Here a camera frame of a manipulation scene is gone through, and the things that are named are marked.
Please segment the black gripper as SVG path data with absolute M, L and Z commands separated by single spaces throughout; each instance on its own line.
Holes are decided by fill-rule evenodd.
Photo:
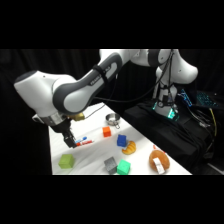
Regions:
M 64 141 L 66 145 L 69 148 L 73 148 L 76 146 L 76 138 L 72 131 L 70 130 L 71 128 L 71 120 L 70 119 L 65 119 L 63 122 L 61 122 L 58 125 L 52 126 L 52 129 L 56 133 L 61 133 L 64 136 Z

